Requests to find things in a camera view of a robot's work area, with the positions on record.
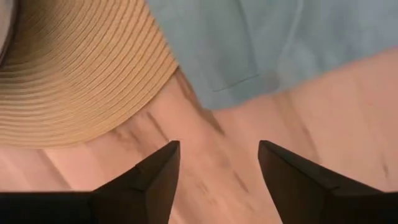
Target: woven straw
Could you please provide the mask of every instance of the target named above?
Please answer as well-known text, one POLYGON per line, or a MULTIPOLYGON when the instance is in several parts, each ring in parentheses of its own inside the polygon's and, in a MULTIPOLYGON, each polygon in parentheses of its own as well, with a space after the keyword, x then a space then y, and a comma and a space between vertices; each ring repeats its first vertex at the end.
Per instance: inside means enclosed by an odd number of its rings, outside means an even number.
POLYGON ((0 68, 0 144, 100 136, 148 103, 177 66, 144 0, 19 1, 0 68))

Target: light blue shirt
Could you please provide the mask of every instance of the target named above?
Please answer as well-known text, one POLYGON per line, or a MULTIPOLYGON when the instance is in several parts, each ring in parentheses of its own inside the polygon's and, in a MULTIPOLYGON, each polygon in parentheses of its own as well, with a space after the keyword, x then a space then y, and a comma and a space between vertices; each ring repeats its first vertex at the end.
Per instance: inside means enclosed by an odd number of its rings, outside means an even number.
POLYGON ((147 0, 202 105, 235 106, 398 45, 398 0, 147 0))

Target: straw hat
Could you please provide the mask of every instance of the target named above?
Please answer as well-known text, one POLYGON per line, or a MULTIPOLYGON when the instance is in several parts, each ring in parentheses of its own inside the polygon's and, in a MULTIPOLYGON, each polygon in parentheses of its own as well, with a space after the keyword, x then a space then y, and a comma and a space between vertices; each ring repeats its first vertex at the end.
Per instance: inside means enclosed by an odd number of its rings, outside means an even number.
POLYGON ((13 23, 15 8, 0 0, 0 31, 14 28, 8 46, 10 32, 0 32, 1 145, 93 139, 139 111, 178 66, 144 0, 23 0, 13 23))

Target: wood grain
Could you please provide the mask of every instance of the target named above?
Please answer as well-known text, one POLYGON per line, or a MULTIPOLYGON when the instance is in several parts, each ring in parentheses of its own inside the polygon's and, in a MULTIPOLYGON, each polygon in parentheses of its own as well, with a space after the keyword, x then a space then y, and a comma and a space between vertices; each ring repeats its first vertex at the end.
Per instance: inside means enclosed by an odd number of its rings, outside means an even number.
POLYGON ((203 109, 177 71, 143 110, 63 149, 0 148, 1 190, 91 190, 171 139, 182 163, 170 223, 280 223, 257 163, 261 139, 381 190, 398 190, 398 50, 228 110, 203 109))

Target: light blue fabric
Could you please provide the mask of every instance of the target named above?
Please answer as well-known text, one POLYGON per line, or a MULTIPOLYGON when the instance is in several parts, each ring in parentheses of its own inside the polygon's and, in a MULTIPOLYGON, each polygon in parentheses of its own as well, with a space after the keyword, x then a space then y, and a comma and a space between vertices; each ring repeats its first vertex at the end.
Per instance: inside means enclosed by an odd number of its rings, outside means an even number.
POLYGON ((202 105, 227 108, 398 45, 398 0, 147 0, 202 105))

